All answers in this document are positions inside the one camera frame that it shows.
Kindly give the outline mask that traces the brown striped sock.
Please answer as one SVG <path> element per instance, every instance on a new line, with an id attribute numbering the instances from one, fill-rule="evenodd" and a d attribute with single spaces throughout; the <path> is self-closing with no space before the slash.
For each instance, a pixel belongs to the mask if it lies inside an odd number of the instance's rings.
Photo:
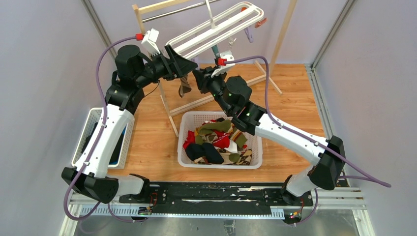
<path id="1" fill-rule="evenodd" d="M 184 75 L 183 77 L 180 77 L 180 87 L 178 90 L 178 94 L 181 98 L 185 96 L 185 94 L 192 91 L 192 87 L 188 81 L 188 75 Z"/>

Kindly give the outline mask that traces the white plastic clip hanger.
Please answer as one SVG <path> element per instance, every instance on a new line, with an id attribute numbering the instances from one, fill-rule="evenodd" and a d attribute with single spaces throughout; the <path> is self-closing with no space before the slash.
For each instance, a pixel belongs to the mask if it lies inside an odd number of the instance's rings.
<path id="1" fill-rule="evenodd" d="M 166 44 L 184 58 L 192 59 L 260 21 L 264 14 L 255 4 L 241 1 Z"/>

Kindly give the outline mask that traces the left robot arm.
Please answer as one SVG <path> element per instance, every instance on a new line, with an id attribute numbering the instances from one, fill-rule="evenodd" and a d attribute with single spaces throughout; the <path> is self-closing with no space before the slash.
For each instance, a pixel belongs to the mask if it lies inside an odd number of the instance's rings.
<path id="1" fill-rule="evenodd" d="M 127 125 L 134 119 L 139 103 L 145 97 L 144 87 L 161 78 L 173 80 L 197 68 L 197 63 L 183 58 L 167 45 L 168 56 L 148 58 L 136 45 L 125 45 L 115 58 L 116 71 L 104 97 L 104 107 L 82 156 L 75 167 L 65 167 L 62 179 L 75 192 L 107 204 L 116 196 L 132 194 L 140 203 L 150 199 L 147 179 L 139 175 L 109 177 L 110 159 Z"/>

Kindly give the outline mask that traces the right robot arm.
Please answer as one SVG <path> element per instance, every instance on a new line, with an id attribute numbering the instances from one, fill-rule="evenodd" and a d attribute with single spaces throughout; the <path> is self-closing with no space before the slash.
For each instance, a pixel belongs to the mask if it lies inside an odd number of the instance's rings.
<path id="1" fill-rule="evenodd" d="M 305 192 L 316 188 L 336 187 L 345 164 L 338 158 L 344 154 L 340 138 L 312 135 L 279 120 L 249 100 L 252 89 L 241 76 L 226 79 L 225 74 L 215 76 L 214 71 L 207 67 L 194 69 L 192 73 L 200 93 L 210 93 L 239 131 L 275 141 L 310 163 L 309 168 L 285 180 L 280 191 L 284 203 L 293 205 Z"/>

